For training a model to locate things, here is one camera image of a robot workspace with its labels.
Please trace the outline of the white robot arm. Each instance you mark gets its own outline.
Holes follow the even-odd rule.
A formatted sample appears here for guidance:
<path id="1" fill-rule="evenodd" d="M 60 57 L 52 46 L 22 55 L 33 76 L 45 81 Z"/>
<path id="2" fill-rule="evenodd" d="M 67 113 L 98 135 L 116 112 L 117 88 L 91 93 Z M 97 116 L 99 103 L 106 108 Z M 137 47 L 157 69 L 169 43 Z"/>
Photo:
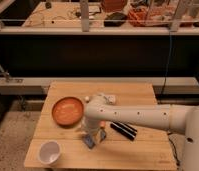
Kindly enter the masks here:
<path id="1" fill-rule="evenodd" d="M 83 129 L 97 134 L 101 121 L 117 121 L 185 136 L 180 171 L 199 171 L 199 105 L 115 105 L 113 96 L 94 95 L 84 107 Z"/>

